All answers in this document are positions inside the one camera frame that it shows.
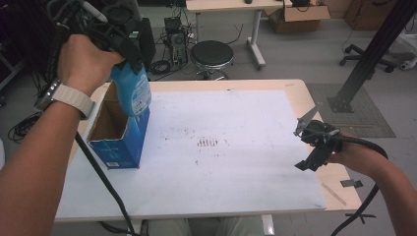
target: metal pole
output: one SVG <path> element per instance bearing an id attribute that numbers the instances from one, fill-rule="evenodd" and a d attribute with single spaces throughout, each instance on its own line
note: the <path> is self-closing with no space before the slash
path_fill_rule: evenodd
<path id="1" fill-rule="evenodd" d="M 417 11 L 417 1 L 397 0 L 336 97 L 328 97 L 333 112 L 353 112 L 350 102 L 369 79 L 384 54 Z"/>

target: table leg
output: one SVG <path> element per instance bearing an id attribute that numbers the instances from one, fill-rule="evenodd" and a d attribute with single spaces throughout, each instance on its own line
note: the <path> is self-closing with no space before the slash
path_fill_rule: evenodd
<path id="1" fill-rule="evenodd" d="M 257 59 L 258 70 L 261 70 L 261 68 L 267 64 L 257 45 L 258 29 L 260 27 L 261 13 L 262 13 L 262 10 L 256 10 L 255 17 L 254 17 L 254 28 L 252 30 L 252 37 L 248 37 L 248 43 L 251 46 L 251 49 L 255 55 L 255 58 Z"/>
<path id="2" fill-rule="evenodd" d="M 196 13 L 196 43 L 200 40 L 200 23 L 199 23 L 200 13 Z"/>

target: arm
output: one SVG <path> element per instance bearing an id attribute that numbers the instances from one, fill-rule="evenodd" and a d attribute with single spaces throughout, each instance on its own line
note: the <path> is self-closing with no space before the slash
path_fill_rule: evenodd
<path id="1" fill-rule="evenodd" d="M 121 61 L 86 36 L 72 35 L 61 49 L 58 77 L 90 96 Z M 50 234 L 80 118 L 76 108 L 52 103 L 1 170 L 0 235 Z"/>
<path id="2" fill-rule="evenodd" d="M 417 192 L 398 167 L 376 151 L 351 143 L 343 143 L 343 151 L 328 162 L 343 164 L 371 177 L 384 196 L 396 235 L 415 235 Z"/>

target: round stool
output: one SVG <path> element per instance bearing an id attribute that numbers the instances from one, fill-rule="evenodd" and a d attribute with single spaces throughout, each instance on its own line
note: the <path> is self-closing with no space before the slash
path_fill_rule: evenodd
<path id="1" fill-rule="evenodd" d="M 219 41 L 201 41 L 191 48 L 191 61 L 200 68 L 194 78 L 197 75 L 203 75 L 205 80 L 212 80 L 212 75 L 218 72 L 222 76 L 215 80 L 228 79 L 227 75 L 220 69 L 230 65 L 232 60 L 232 48 Z"/>

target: chair wheel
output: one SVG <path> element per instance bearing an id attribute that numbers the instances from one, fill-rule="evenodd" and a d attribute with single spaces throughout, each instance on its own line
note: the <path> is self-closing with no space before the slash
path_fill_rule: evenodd
<path id="1" fill-rule="evenodd" d="M 386 72 L 387 73 L 393 72 L 393 67 L 386 67 Z"/>

